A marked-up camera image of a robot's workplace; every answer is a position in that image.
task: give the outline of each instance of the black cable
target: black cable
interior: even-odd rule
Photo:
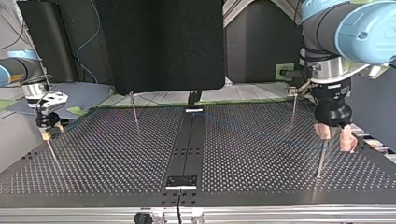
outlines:
[[[14,87],[0,87],[1,88],[20,88],[20,86],[14,86]]]
[[[303,75],[303,71],[300,69],[300,76],[303,78],[304,83],[307,81],[306,77]]]
[[[76,58],[76,56],[73,55],[73,58],[78,63],[78,65],[81,67],[82,75],[83,75],[82,81],[85,82],[85,77],[87,76],[87,72],[84,69],[84,67],[87,67],[87,66],[84,63],[82,63],[81,61],[79,61],[78,58]],[[90,78],[92,80],[92,83],[94,83],[95,82],[94,78],[93,77],[90,77]]]
[[[296,19],[297,19],[297,10],[298,10],[298,6],[301,4],[301,0],[298,0],[297,2],[297,6],[296,9],[294,10],[294,31],[296,30]]]
[[[12,42],[11,44],[9,44],[9,45],[7,45],[7,46],[5,46],[5,47],[0,48],[0,50],[8,49],[9,47],[14,46],[18,41],[20,41],[20,39],[21,39],[22,36],[23,36],[23,32],[24,32],[24,28],[23,28],[23,27],[24,27],[24,22],[23,22],[23,24],[22,24],[21,34],[18,36],[18,38],[17,38],[14,42]]]
[[[338,57],[340,57],[339,55],[329,55],[329,56],[323,56],[323,57],[309,57],[309,56],[303,56],[301,53],[298,53],[299,57],[301,59],[303,59],[306,62],[311,62],[311,63],[315,63],[315,62],[322,62],[322,61],[328,61],[331,59],[336,59]]]

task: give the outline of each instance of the white cable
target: white cable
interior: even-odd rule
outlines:
[[[92,5],[92,7],[93,7],[93,9],[94,9],[94,11],[95,11],[95,13],[96,13],[97,19],[98,19],[98,28],[97,28],[97,30],[96,30],[96,33],[95,33],[89,40],[87,40],[87,42],[85,42],[84,44],[82,44],[82,45],[78,48],[78,50],[77,50],[77,60],[78,60],[79,64],[81,65],[81,67],[82,67],[83,69],[87,70],[87,71],[93,76],[93,79],[95,80],[95,82],[98,83],[98,80],[97,80],[95,74],[94,74],[93,72],[91,72],[91,70],[88,69],[86,66],[84,66],[84,65],[81,63],[81,59],[79,58],[79,54],[80,54],[81,50],[82,50],[83,48],[85,48],[88,44],[90,44],[91,41],[93,41],[93,40],[98,36],[99,31],[100,31],[100,27],[101,27],[101,20],[100,20],[99,12],[98,12],[98,10],[97,10],[95,4],[93,3],[93,0],[91,0],[91,5]]]

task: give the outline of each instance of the wall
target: wall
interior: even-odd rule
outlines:
[[[13,0],[1,0],[0,4],[10,9],[15,9]],[[18,24],[4,10],[1,13],[17,30]],[[2,17],[0,17],[0,33],[0,48],[14,42],[18,38],[18,35],[12,32]],[[9,50],[30,48],[29,45],[20,40],[12,47],[0,50],[0,59],[6,58]],[[19,88],[0,88],[0,99],[17,99],[22,96],[23,94]],[[40,133],[35,126],[35,117],[18,114],[9,116],[4,112],[0,112],[0,140],[0,172],[42,143]]]

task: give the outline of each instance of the needle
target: needle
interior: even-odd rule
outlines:
[[[58,165],[59,170],[62,172],[61,164],[59,163],[58,158],[57,158],[57,156],[55,154],[55,151],[53,150],[52,144],[50,143],[50,141],[46,141],[46,142],[47,142],[47,145],[49,145],[50,154],[52,154],[52,157],[55,160],[56,164]]]
[[[325,158],[325,154],[326,154],[326,150],[327,150],[328,146],[329,146],[329,140],[327,140],[327,139],[322,140],[320,159],[319,159],[318,170],[317,170],[317,178],[321,178],[321,171],[322,171],[323,162],[324,162],[324,158]]]
[[[293,115],[291,117],[291,123],[294,123],[294,116],[296,114],[296,105],[297,105],[297,95],[294,96]]]
[[[131,97],[131,104],[132,107],[134,108],[134,122],[136,122],[136,124],[138,125],[138,120],[137,120],[137,114],[136,114],[136,108],[134,106],[134,93],[131,91],[129,93],[129,96]]]

